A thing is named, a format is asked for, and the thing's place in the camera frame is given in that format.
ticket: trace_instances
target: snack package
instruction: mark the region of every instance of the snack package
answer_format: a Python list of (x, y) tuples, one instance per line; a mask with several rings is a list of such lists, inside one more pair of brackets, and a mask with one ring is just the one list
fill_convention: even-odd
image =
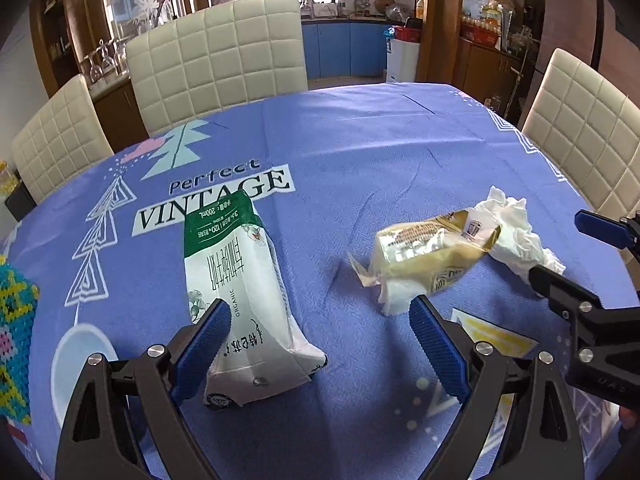
[(502, 25), (502, 13), (497, 9), (497, 5), (493, 7), (489, 4), (482, 7), (482, 10), (480, 11), (480, 19), (494, 27), (500, 27)]
[(473, 208), (391, 225), (376, 233), (369, 270), (349, 254), (363, 286), (380, 285), (385, 316), (409, 310), (419, 294), (433, 294), (459, 280), (500, 235), (498, 222)]
[(209, 367), (205, 404), (265, 399), (326, 365), (291, 315), (273, 244), (244, 191), (185, 217), (184, 270), (192, 322), (217, 298), (231, 307), (231, 332)]

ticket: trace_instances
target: colorful beaded object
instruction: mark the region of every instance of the colorful beaded object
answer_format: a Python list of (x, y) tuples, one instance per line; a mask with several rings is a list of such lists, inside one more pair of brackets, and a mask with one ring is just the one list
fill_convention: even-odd
[(0, 255), (0, 415), (31, 423), (29, 348), (38, 287)]

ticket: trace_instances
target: crumpled tissue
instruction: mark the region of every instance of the crumpled tissue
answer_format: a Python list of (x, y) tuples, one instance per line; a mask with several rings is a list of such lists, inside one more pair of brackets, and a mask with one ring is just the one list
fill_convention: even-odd
[(500, 224), (500, 236), (489, 255), (504, 263), (525, 283), (529, 283), (529, 269), (538, 264), (558, 274), (564, 273), (566, 267), (553, 251), (542, 247), (540, 237), (533, 232), (527, 219), (525, 198), (507, 197), (501, 189), (492, 186), (487, 199), (474, 209), (491, 214)]

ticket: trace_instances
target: yellow bottle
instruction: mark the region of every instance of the yellow bottle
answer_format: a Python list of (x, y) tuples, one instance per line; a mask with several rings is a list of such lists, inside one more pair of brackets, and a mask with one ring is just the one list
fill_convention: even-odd
[(4, 199), (14, 192), (20, 182), (4, 160), (0, 160), (0, 198)]
[(422, 19), (424, 15), (424, 0), (414, 0), (414, 13), (416, 18)]

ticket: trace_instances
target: blue tablecloth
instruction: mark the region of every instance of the blue tablecloth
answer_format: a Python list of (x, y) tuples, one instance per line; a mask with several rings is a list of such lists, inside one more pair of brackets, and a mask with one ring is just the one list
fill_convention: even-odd
[[(104, 161), (17, 229), (9, 261), (42, 292), (33, 427), (23, 429), (50, 477), (58, 341), (76, 317), (103, 330), (120, 358), (169, 341), (190, 322), (180, 208), (240, 182), (274, 241), (294, 316), (330, 360), (310, 383), (243, 408), (210, 412), (201, 396), (185, 403), (223, 479), (413, 479), (427, 465), (459, 406), (437, 383), (407, 316), (383, 317), (345, 258), (351, 251), (366, 262), (375, 232), (389, 224), (475, 205), (497, 186), (527, 199), (530, 222), (569, 278), (608, 307), (637, 303), (616, 251), (574, 228), (586, 205), (562, 174), (452, 87), (337, 88), (232, 108)], [(481, 332), (483, 320), (494, 323), (530, 338), (519, 339), (529, 356), (545, 349), (566, 364), (568, 325), (489, 257), (432, 300), (445, 318)], [(590, 454), (602, 405), (572, 396)], [(503, 429), (497, 420), (475, 478), (488, 471)], [(151, 471), (165, 476), (148, 435), (142, 448)]]

